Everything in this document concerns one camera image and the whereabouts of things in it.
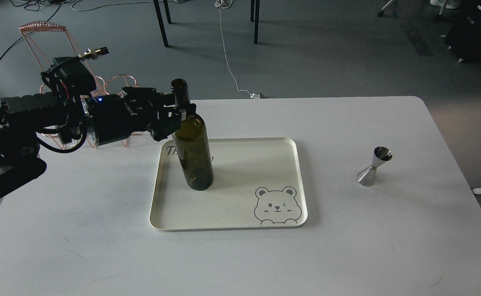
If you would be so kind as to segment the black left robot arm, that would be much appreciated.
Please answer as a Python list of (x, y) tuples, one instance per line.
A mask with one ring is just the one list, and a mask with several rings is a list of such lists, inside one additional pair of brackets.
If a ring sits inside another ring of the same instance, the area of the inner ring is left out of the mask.
[(123, 96), (94, 95), (95, 80), (86, 60), (105, 54), (108, 49), (102, 47), (55, 58), (41, 73), (50, 92), (1, 99), (0, 199), (45, 172), (47, 165), (38, 157), (41, 146), (66, 154), (78, 150), (88, 138), (103, 146), (145, 131), (159, 142), (195, 115), (195, 104), (177, 102), (187, 94), (182, 80), (172, 83), (171, 94), (124, 87)]

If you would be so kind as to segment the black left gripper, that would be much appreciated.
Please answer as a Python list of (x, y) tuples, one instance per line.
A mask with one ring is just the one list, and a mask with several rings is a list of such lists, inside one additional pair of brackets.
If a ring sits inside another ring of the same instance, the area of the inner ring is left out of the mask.
[(96, 146), (126, 140), (135, 132), (150, 132), (160, 142), (178, 131), (182, 121), (196, 113), (196, 105), (175, 106), (172, 93), (155, 88), (124, 87), (117, 94), (85, 100), (90, 140)]

